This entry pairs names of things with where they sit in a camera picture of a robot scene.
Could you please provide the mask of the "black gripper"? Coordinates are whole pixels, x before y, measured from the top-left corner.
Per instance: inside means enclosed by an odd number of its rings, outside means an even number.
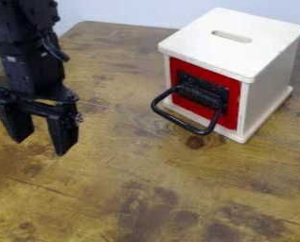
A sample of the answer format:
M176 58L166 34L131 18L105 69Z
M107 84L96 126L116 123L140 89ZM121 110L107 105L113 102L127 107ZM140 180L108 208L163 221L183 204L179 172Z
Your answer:
M50 114L46 120L58 156L80 141L83 121L80 97L64 84L69 60L53 30L28 35L0 31L0 122L22 143L36 131L32 114Z

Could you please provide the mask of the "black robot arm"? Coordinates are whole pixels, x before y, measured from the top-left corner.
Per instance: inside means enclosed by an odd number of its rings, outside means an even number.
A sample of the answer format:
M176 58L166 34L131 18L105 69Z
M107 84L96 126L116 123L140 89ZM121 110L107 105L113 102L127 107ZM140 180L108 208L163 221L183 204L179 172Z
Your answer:
M65 85L63 52L54 26L57 0L0 0L0 122L16 142L36 132L34 116L46 119L56 152L80 140L80 97Z

